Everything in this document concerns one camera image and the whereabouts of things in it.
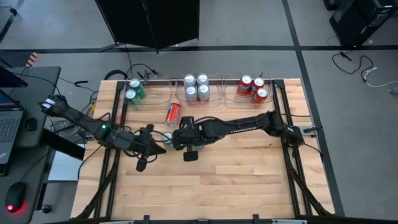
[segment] white cable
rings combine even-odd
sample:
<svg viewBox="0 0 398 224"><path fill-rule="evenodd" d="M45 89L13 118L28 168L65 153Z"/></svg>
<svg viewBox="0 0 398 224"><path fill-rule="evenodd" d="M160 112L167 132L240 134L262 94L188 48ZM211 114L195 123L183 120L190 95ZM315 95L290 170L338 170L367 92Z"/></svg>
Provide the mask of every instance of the white cable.
<svg viewBox="0 0 398 224"><path fill-rule="evenodd" d="M367 77L367 75L369 75L371 72L376 71L376 70L377 70L377 67L373 67L372 69L366 71L365 76L364 76L363 78L365 79L365 82L366 82L366 84L367 84L368 86L370 86L370 87L372 87L372 88L380 88L380 87L388 86L388 85L393 84L393 83L398 83L398 81L394 81L394 82L389 82L389 83L382 84L382 85L378 85L378 86L370 85L370 84L368 83L368 80L366 79L366 77Z"/></svg>

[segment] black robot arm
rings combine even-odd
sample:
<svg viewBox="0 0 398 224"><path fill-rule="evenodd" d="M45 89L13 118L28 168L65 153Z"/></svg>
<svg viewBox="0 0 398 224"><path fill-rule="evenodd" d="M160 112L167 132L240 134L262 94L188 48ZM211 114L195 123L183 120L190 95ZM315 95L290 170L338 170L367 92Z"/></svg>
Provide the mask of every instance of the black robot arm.
<svg viewBox="0 0 398 224"><path fill-rule="evenodd" d="M177 150L189 146L212 144L226 135L261 129L273 137L286 137L289 144L300 146L304 143L298 127L286 125L275 111L268 111L250 118L223 121L204 117L197 121L193 117L182 117L180 127L173 132L173 145Z"/></svg>
<svg viewBox="0 0 398 224"><path fill-rule="evenodd" d="M135 136L110 120L93 119L77 111L68 105L64 96L49 96L40 105L43 113L65 118L88 131L100 145L111 149L121 149L130 157L138 157L137 171L142 172L146 168L149 156L166 153L166 150L158 146L151 135L154 129L153 124L141 128L140 134Z"/></svg>

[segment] wooden tabletop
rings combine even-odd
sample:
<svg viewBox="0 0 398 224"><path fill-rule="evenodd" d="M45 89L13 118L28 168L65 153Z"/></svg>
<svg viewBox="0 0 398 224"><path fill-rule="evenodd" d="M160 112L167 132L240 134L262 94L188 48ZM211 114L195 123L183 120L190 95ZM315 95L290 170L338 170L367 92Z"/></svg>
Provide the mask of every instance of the wooden tabletop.
<svg viewBox="0 0 398 224"><path fill-rule="evenodd" d="M308 115L301 81L284 81L291 113ZM112 111L116 82L101 82L95 118ZM182 116L194 116L195 119L216 116L227 121L274 110L271 98L261 110L234 104L235 86L226 89L212 87L211 99L214 101L204 107L188 106L186 102L178 100L183 99L181 88L163 86L147 87L146 90L146 103L154 101L158 104L143 106L141 110L128 109L126 125L133 131L152 123L156 130L171 133L173 129L164 124L170 101L182 104ZM227 99L216 100L224 93ZM280 91L278 97L282 102ZM122 100L119 102L117 119L121 114L121 104ZM293 120L296 126L312 124L311 118L294 117ZM160 139L158 134L154 134L154 137ZM305 136L304 139L307 144L317 147L316 138ZM97 147L97 143L89 142L85 157ZM333 213L319 152L307 146L301 146L299 150L308 188ZM104 150L99 150L82 167L71 217L77 216L97 191L103 156ZM183 152L174 150L160 155L142 173L136 171L136 162L135 158L122 153L113 220L142 220L144 215L150 215L151 220L251 219L253 214L259 214L260 218L294 217L280 138L270 137L264 131L226 136L206 146L199 152L199 160L194 162L184 162ZM302 194L297 185L296 189L301 213L305 214ZM107 199L106 192L101 215L105 213Z"/></svg>

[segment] black box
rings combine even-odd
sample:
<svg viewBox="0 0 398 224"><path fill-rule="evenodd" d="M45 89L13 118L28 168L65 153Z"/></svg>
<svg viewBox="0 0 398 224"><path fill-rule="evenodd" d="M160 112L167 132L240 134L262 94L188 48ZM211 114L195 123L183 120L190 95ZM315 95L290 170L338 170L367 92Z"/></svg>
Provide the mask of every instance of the black box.
<svg viewBox="0 0 398 224"><path fill-rule="evenodd" d="M398 9L398 0L351 0L330 18L341 45L360 46Z"/></svg>

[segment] concrete floor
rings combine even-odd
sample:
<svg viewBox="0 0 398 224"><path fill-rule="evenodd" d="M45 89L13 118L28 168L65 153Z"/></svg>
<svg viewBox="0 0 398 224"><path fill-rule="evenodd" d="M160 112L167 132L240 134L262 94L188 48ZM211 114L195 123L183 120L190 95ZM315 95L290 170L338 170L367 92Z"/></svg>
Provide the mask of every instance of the concrete floor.
<svg viewBox="0 0 398 224"><path fill-rule="evenodd" d="M322 0L288 0L301 46L328 45L334 35ZM29 0L19 9L2 49L100 48L113 40L94 0ZM284 45L293 46L282 1L201 0L200 41L180 44ZM391 18L368 41L368 45L398 45L398 18ZM331 45L338 45L336 38ZM335 51L304 51L308 76L325 130L331 161L347 217L398 220L397 98L390 86L373 89L359 74L338 70L331 57ZM371 57L378 70L369 80L375 85L398 80L398 50L367 50L350 54L352 63L337 58L347 70L359 65L361 55ZM205 72L212 78L239 77L264 72L271 78L301 78L295 51L214 50L130 53L133 63L146 63L169 77ZM60 66L61 77L89 80L98 89L111 70L127 70L126 53L40 54L35 66ZM90 92L58 82L73 107L82 108ZM45 203L51 215L36 213L32 223L66 220L70 215L76 184L51 184Z"/></svg>

